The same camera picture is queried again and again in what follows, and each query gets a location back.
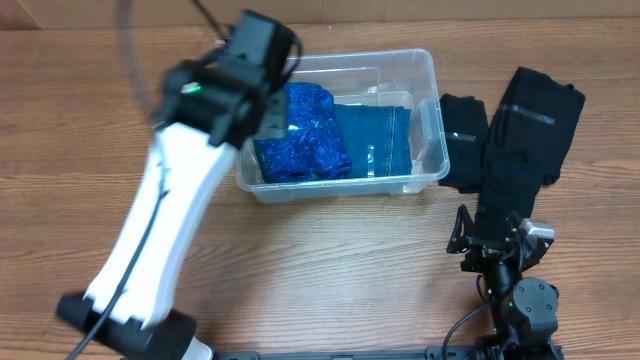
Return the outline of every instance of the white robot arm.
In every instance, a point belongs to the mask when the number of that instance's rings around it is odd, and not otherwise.
[[[195,320],[172,309],[180,268],[237,149],[254,136],[286,135],[282,87],[302,52],[291,30],[251,11],[228,43],[168,72],[156,141],[115,248],[86,292],[58,305],[59,317],[87,333],[69,359],[91,339],[131,359],[212,358],[193,337]],[[285,72],[294,43],[298,62]]]

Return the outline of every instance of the black cloth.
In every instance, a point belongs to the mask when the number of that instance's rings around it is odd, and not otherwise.
[[[540,191],[544,170],[526,152],[510,152],[495,147],[486,162],[482,191],[476,212],[476,235],[500,239],[507,235],[507,217],[515,211],[528,218]]]
[[[477,193],[482,185],[482,152],[489,131],[484,103],[473,96],[440,98],[451,169],[440,185],[461,194]]]
[[[572,85],[560,85],[546,74],[520,67],[493,117],[486,151],[501,146],[528,152],[542,163],[543,184],[551,185],[560,178],[584,102],[584,94]]]

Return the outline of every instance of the green led light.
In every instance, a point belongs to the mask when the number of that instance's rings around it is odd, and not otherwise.
[[[191,89],[186,90],[185,94],[191,94],[192,92],[200,91],[200,89],[202,89],[200,86],[195,86],[195,87],[192,87]]]

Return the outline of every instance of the clear plastic bin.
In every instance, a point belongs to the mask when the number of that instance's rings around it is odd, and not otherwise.
[[[292,81],[316,83],[336,104],[410,109],[411,175],[267,184],[247,141],[236,165],[238,185],[263,203],[363,194],[415,194],[449,172],[431,54],[423,49],[305,56]]]

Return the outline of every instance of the blue towel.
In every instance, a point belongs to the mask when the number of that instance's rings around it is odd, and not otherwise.
[[[411,174],[409,121],[401,106],[335,105],[351,171],[347,178]]]
[[[333,112],[333,95],[310,83],[289,83],[287,137],[255,140],[262,178],[267,183],[343,179],[351,170]]]

